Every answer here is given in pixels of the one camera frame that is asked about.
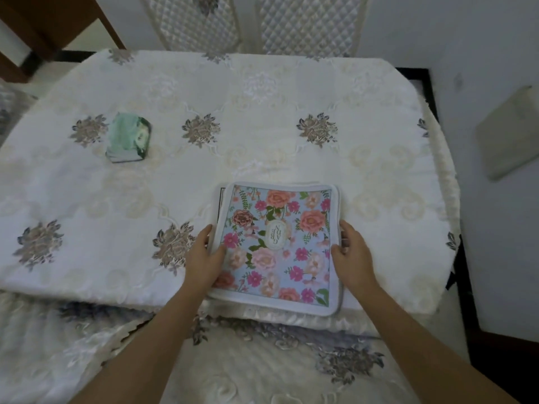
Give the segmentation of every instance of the person's left hand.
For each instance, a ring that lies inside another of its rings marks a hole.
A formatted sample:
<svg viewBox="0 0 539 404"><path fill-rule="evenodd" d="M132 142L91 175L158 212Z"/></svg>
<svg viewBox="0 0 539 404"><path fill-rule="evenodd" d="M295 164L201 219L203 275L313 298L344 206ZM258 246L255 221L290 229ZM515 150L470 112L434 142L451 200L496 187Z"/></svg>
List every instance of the person's left hand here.
<svg viewBox="0 0 539 404"><path fill-rule="evenodd" d="M226 255L226 246L221 244L213 254L206 249L208 235L212 225L209 224L200 231L195 243L185 257L185 280L183 286L191 290L203 292L204 295L211 288L223 266Z"/></svg>

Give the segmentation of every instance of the oval label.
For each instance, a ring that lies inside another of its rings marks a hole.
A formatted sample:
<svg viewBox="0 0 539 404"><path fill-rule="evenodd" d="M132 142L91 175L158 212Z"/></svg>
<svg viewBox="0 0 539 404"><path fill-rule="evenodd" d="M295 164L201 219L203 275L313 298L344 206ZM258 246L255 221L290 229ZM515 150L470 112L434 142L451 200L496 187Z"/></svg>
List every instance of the oval label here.
<svg viewBox="0 0 539 404"><path fill-rule="evenodd" d="M270 221L266 226L266 247L272 250L285 246L286 224L281 220Z"/></svg>

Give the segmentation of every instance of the green tissue package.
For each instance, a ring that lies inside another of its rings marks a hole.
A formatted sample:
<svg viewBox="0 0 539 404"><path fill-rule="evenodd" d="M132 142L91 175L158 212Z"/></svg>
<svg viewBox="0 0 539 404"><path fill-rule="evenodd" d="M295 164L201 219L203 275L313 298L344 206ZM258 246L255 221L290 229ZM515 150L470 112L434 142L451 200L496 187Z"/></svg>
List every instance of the green tissue package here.
<svg viewBox="0 0 539 404"><path fill-rule="evenodd" d="M113 163L143 160L151 132L152 125L143 117L118 113L108 128L106 156Z"/></svg>

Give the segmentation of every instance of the hand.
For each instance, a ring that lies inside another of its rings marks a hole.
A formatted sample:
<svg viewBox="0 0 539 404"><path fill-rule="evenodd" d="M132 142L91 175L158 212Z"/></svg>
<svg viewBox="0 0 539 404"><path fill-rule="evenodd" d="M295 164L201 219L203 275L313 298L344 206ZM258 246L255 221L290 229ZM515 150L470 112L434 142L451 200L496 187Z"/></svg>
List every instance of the hand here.
<svg viewBox="0 0 539 404"><path fill-rule="evenodd" d="M222 244L211 255L206 249L207 236L210 234L211 228L212 225L209 224L200 231L195 243L187 252L185 257L185 280L182 285L193 291L203 292L204 295L219 276L226 255L226 247Z"/></svg>
<svg viewBox="0 0 539 404"><path fill-rule="evenodd" d="M341 220L341 227L344 230L342 247L332 246L333 265L344 286L360 299L365 293L380 287L374 276L373 257L353 226Z"/></svg>

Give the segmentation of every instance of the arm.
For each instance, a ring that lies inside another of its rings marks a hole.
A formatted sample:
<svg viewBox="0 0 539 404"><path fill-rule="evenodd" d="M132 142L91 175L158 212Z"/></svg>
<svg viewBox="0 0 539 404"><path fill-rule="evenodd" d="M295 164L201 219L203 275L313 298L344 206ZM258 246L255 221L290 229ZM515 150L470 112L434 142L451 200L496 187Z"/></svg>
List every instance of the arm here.
<svg viewBox="0 0 539 404"><path fill-rule="evenodd" d="M341 221L341 226L349 248L332 247L335 271L373 321L421 402L516 403L420 326L378 285L363 237L347 222Z"/></svg>
<svg viewBox="0 0 539 404"><path fill-rule="evenodd" d="M210 231L208 225L188 252L179 291L70 404L157 404L161 400L183 340L221 271L226 249L221 245L208 255L205 242Z"/></svg>

